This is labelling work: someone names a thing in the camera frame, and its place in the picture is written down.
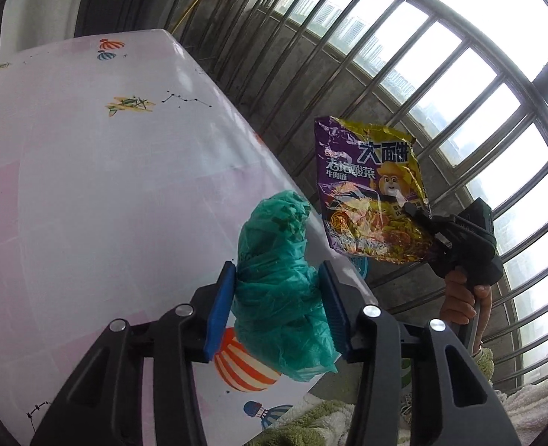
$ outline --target instant noodle package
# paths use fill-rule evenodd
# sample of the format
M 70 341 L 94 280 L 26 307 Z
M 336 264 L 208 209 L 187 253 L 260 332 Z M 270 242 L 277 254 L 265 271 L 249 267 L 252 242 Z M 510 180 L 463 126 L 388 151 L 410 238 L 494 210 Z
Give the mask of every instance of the instant noodle package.
M 390 127 L 336 117 L 315 121 L 317 187 L 330 246 L 392 263 L 425 258 L 432 236 L 403 212 L 430 212 L 414 138 Z

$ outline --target sky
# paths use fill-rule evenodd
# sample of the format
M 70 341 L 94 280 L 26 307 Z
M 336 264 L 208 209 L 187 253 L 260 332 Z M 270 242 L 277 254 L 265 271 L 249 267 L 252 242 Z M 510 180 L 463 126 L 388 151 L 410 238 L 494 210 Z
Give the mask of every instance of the sky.
M 351 0 L 328 0 L 345 8 Z M 394 0 L 361 0 L 351 15 L 373 23 Z M 493 40 L 533 80 L 548 61 L 548 7 L 543 0 L 440 0 L 477 26 Z M 400 7 L 376 32 L 383 51 L 379 57 L 388 61 L 427 18 L 408 3 Z M 435 23 L 397 64 L 396 70 L 415 87 L 437 68 L 458 46 L 460 39 L 439 23 Z M 495 77 L 495 72 L 473 50 L 467 50 L 453 67 L 419 102 L 421 108 L 432 104 L 449 123 Z M 448 152 L 446 158 L 459 164 L 472 150 L 488 138 L 518 107 L 519 102 L 504 84 L 453 136 L 450 141 L 459 154 Z M 437 131 L 430 129 L 434 135 Z M 534 125 L 487 170 L 474 181 L 483 190 L 483 197 L 495 207 L 501 204 L 548 160 L 548 149 Z M 504 237 L 502 247 L 511 248 L 537 230 L 548 220 L 548 180 L 536 192 L 530 192 L 499 223 L 497 232 Z M 541 239 L 506 266 L 512 285 L 520 285 L 520 277 L 529 278 L 548 265 L 548 240 Z M 520 309 L 536 309 L 548 301 L 545 293 L 548 279 L 517 298 Z M 535 332 L 525 327 L 527 340 L 533 333 L 548 332 L 548 314 L 535 320 Z M 548 352 L 548 342 L 526 355 L 526 363 L 535 362 Z

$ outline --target finger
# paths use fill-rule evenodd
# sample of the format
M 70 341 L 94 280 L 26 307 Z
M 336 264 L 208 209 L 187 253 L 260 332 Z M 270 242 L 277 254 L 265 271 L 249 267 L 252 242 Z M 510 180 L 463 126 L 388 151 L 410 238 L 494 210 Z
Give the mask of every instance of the finger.
M 489 323 L 491 307 L 493 305 L 491 287 L 489 285 L 477 285 L 474 288 L 474 294 L 480 301 L 480 313 L 478 315 L 477 329 L 477 338 L 480 338 Z
M 445 276 L 445 281 L 464 285 L 466 283 L 466 275 L 456 268 Z
M 473 318 L 476 315 L 474 307 L 469 303 L 458 300 L 454 297 L 446 297 L 443 306 L 443 310 L 453 310 L 463 314 L 466 318 Z
M 474 295 L 464 285 L 456 282 L 445 283 L 445 296 L 454 297 L 463 302 L 474 305 Z
M 443 310 L 439 313 L 439 318 L 443 321 L 457 323 L 458 325 L 467 325 L 470 321 L 460 312 L 455 310 Z

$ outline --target green plastic bag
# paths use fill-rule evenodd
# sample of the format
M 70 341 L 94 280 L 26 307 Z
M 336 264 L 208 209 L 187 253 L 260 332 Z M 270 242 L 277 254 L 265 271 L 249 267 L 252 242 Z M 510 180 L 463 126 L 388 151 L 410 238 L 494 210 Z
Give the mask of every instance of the green plastic bag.
M 305 260 L 309 203 L 293 191 L 263 200 L 239 236 L 235 332 L 248 352 L 295 381 L 336 372 L 338 353 Z

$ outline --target orange striped balloon print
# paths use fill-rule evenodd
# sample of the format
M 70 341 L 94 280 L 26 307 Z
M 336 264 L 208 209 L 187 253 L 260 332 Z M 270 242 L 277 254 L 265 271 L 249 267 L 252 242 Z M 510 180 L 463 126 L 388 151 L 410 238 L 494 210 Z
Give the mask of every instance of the orange striped balloon print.
M 220 350 L 214 356 L 214 364 L 222 380 L 241 392 L 263 391 L 280 377 L 280 373 L 249 355 L 237 340 L 233 327 L 225 330 Z
M 107 38 L 102 38 L 100 40 L 99 49 L 101 50 L 116 50 L 125 46 L 125 43 L 117 40 L 108 40 Z

